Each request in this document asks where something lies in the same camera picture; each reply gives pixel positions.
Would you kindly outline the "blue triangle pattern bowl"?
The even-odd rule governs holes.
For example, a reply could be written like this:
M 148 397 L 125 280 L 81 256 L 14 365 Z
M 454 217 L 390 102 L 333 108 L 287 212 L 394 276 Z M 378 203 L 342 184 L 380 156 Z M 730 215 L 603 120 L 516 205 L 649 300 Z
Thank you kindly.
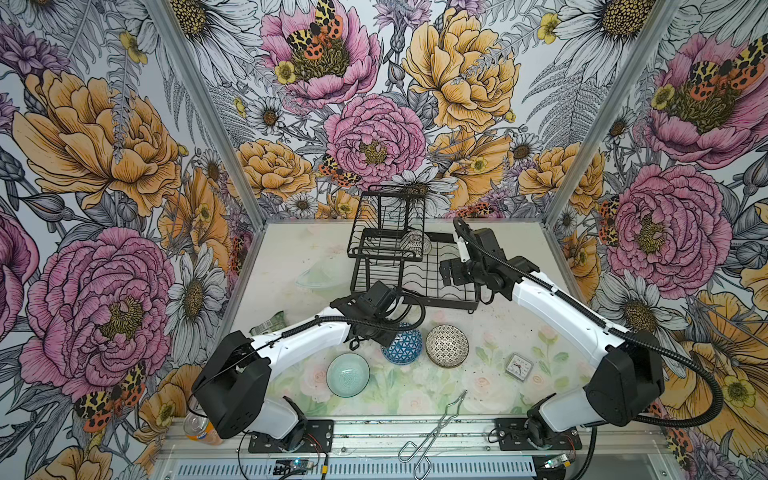
M 384 358 L 394 365 L 405 366 L 414 363 L 423 351 L 423 336 L 418 329 L 401 331 L 396 334 L 388 347 L 382 347 Z

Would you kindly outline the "white lattice pattern bowl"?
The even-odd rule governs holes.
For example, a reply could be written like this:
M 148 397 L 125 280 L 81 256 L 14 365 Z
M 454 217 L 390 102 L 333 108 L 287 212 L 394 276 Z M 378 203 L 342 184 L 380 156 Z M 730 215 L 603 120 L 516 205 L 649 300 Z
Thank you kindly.
M 431 253 L 432 242 L 425 232 L 411 230 L 400 239 L 399 247 L 407 258 L 423 258 Z

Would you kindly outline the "mint green bowl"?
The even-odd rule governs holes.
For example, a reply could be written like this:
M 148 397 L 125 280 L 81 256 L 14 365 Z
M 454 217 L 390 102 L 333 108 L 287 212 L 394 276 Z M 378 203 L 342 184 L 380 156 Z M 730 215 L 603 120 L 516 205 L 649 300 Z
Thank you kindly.
M 369 379 L 368 362 L 355 353 L 345 353 L 336 357 L 326 373 L 329 390 L 341 398 L 359 395 L 368 385 Z

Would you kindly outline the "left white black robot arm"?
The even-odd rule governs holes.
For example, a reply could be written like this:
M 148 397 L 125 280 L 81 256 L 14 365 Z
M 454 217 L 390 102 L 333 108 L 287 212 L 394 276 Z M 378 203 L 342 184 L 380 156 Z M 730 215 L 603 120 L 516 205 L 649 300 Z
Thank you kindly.
M 366 341 L 390 347 L 397 334 L 419 328 L 426 313 L 420 295 L 377 281 L 282 330 L 251 337 L 233 331 L 204 365 L 191 396 L 220 438 L 255 433 L 294 449 L 307 432 L 306 416 L 288 397 L 270 399 L 270 383 L 329 348 Z

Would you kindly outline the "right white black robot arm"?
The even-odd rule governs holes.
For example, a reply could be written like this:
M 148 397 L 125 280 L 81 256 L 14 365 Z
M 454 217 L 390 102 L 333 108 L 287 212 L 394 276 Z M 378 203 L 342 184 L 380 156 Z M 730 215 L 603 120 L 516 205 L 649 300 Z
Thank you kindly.
M 484 286 L 527 309 L 568 340 L 594 369 L 585 386 L 553 394 L 528 410 L 521 432 L 531 447 L 552 448 L 558 436 L 577 426 L 590 428 L 592 436 L 602 425 L 624 427 L 631 422 L 684 429 L 705 425 L 721 413 L 722 388 L 704 367 L 661 346 L 648 332 L 633 333 L 599 315 L 527 258 L 506 258 L 491 229 L 473 229 L 462 218 L 452 223 L 459 255 L 441 262 L 444 283 Z M 702 413 L 682 420 L 647 415 L 665 391 L 666 359 L 705 382 L 711 400 Z

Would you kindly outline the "brown dotted pattern bowl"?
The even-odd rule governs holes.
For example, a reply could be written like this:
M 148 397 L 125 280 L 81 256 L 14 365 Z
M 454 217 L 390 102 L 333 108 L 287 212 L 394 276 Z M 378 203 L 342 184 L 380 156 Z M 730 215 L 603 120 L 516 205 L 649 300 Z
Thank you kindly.
M 425 340 L 429 359 L 438 367 L 452 369 L 463 364 L 469 356 L 467 336 L 457 327 L 442 324 L 432 328 Z

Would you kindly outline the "green snack packet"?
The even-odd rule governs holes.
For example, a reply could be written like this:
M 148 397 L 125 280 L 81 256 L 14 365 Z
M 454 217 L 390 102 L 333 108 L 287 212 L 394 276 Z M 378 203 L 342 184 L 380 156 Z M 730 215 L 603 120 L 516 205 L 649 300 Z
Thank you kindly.
M 270 333 L 274 333 L 283 330 L 287 327 L 285 312 L 278 311 L 273 314 L 269 319 L 255 325 L 249 330 L 251 337 L 262 336 Z

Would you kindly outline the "left green circuit board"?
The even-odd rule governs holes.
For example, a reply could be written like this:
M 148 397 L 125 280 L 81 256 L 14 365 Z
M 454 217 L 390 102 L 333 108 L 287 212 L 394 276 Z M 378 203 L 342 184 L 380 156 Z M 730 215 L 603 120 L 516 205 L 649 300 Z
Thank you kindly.
M 278 479 L 287 479 L 293 476 L 311 474 L 316 470 L 316 467 L 317 463 L 309 459 L 280 459 L 275 462 L 272 475 Z

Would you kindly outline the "green circuit board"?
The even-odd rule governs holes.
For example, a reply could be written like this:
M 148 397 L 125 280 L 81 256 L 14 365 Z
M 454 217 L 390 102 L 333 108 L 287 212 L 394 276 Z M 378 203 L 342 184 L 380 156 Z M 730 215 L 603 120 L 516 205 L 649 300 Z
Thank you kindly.
M 316 467 L 317 463 L 309 459 L 280 459 L 275 462 L 272 475 L 278 479 L 287 479 L 293 476 L 311 474 L 316 470 Z
M 559 469 L 559 468 L 567 468 L 570 465 L 571 465 L 571 459 L 569 458 L 569 455 L 566 453 L 562 453 L 546 459 L 542 464 L 541 468 L 542 469 Z

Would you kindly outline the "orange soda can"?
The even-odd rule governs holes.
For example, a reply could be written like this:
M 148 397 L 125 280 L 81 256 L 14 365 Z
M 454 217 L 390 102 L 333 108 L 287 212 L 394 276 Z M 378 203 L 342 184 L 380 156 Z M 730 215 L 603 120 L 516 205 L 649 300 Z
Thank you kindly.
M 211 446 L 218 446 L 223 443 L 213 424 L 207 418 L 194 413 L 187 414 L 183 423 L 183 431 L 188 439 L 199 443 Z

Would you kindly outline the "right green circuit board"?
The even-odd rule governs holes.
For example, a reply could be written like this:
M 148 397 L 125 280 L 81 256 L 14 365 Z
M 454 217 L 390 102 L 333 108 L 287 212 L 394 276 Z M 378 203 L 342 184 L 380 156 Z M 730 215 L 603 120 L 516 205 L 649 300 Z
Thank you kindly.
M 571 459 L 569 458 L 569 455 L 566 453 L 562 453 L 546 459 L 542 464 L 541 468 L 542 469 L 559 469 L 559 468 L 567 468 L 570 465 L 571 465 Z

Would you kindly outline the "aluminium front rail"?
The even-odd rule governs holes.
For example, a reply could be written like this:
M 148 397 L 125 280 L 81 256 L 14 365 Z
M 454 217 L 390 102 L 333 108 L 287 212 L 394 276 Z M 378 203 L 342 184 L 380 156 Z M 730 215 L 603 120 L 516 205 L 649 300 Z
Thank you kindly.
M 659 429 L 603 426 L 592 438 L 579 427 L 553 450 L 497 441 L 491 416 L 338 417 L 323 434 L 328 450 L 255 452 L 238 435 L 218 446 L 187 439 L 173 426 L 153 479 L 682 479 Z

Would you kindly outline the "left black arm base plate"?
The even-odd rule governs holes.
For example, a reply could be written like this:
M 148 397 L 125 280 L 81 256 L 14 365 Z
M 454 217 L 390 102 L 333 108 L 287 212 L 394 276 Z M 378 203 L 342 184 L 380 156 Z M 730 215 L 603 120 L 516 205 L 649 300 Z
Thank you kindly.
M 267 434 L 254 434 L 248 439 L 251 454 L 330 453 L 335 422 L 330 419 L 309 419 L 301 436 L 276 440 Z

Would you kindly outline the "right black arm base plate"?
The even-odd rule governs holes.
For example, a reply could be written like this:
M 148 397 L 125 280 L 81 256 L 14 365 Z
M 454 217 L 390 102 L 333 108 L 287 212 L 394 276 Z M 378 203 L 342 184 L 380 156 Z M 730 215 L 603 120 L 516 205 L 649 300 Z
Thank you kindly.
M 497 444 L 501 451 L 578 451 L 583 448 L 576 429 L 555 432 L 542 421 L 523 417 L 496 418 L 487 440 Z

